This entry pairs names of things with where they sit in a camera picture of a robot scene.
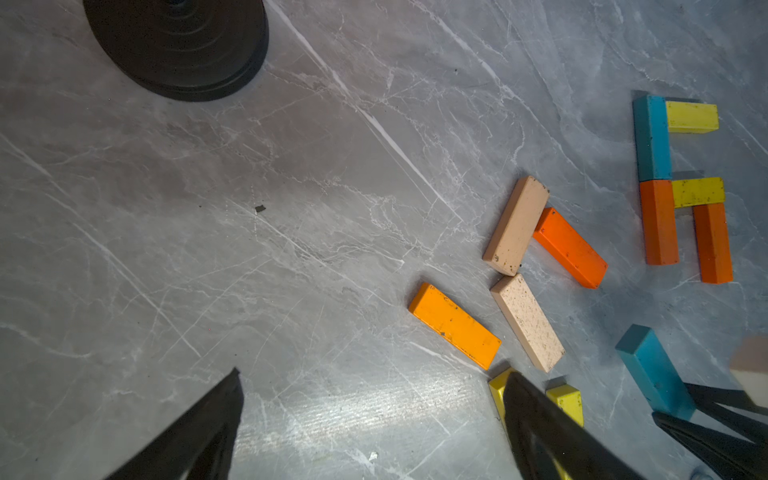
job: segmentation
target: yellow wooden block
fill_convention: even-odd
[[[719,177],[674,180],[672,194],[675,208],[725,203],[725,186]]]
[[[423,283],[408,310],[483,369],[491,366],[502,341],[433,285]]]
[[[720,128],[717,105],[667,101],[667,123],[673,134],[706,134]]]
[[[502,420],[502,426],[504,426],[505,432],[507,431],[507,422],[504,420],[504,387],[507,386],[509,374],[515,371],[515,369],[510,367],[502,372],[501,375],[488,382],[488,387],[491,389],[491,396],[493,396],[493,403],[496,404],[498,417]]]
[[[560,410],[571,417],[580,427],[584,427],[584,410],[581,408],[581,392],[570,385],[562,385],[547,390],[547,397],[555,403]],[[571,480],[571,476],[555,459],[554,467],[558,470],[561,480]]]

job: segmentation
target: orange wooden block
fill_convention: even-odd
[[[533,237],[587,288],[598,288],[608,264],[552,207],[545,208]]]
[[[502,341],[433,285],[422,283],[408,310],[483,369],[491,366]]]
[[[672,180],[640,182],[640,203],[645,234],[645,261],[648,265],[679,263]]]
[[[733,265],[730,262],[725,204],[696,205],[694,224],[701,281],[717,284],[732,282]]]

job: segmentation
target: beige wooden block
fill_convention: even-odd
[[[748,336],[730,359],[730,372],[755,405],[768,408],[768,336]]]
[[[549,190],[535,178],[518,180],[482,259],[498,272],[514,276],[548,199]]]
[[[565,349],[523,276],[505,276],[491,288],[491,295],[534,366],[545,372],[552,370]]]

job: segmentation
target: blue wooden block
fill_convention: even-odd
[[[646,95],[632,102],[637,175],[641,182],[671,180],[670,132],[664,97]]]
[[[690,420],[696,410],[694,400],[652,329],[629,327],[616,350],[654,411]]]

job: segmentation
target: block letter shape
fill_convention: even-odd
[[[640,97],[632,102],[632,110],[640,181],[671,180],[670,132],[664,98],[653,95]]]
[[[643,211],[645,260],[648,265],[680,262],[672,181],[649,180],[641,183],[640,203]]]
[[[675,180],[672,182],[672,194],[675,208],[721,204],[725,201],[725,186],[719,177]]]
[[[667,101],[667,123],[673,134],[706,134],[720,128],[717,105]]]
[[[696,205],[694,228],[701,281],[716,285],[733,282],[725,204]]]

